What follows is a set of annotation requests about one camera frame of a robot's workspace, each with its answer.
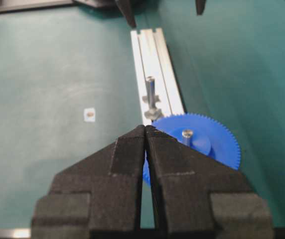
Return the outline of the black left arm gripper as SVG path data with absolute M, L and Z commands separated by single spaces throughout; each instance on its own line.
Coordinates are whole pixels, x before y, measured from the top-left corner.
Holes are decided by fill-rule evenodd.
M 130 27 L 136 27 L 136 20 L 130 0 L 74 0 L 76 3 L 90 7 L 115 7 L 121 11 Z

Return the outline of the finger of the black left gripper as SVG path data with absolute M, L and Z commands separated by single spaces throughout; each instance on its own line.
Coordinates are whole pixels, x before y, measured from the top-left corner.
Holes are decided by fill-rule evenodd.
M 195 0 L 196 14 L 202 15 L 205 10 L 206 0 Z

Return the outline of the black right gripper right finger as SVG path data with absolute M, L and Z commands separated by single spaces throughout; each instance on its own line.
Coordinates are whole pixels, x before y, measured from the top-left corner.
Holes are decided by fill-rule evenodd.
M 145 128 L 156 228 L 168 239 L 272 239 L 266 201 L 246 176 Z

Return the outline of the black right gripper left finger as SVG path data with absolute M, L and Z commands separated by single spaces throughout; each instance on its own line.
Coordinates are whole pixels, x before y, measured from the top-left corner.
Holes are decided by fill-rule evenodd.
M 143 125 L 57 173 L 31 219 L 33 239 L 135 239 L 141 222 Z

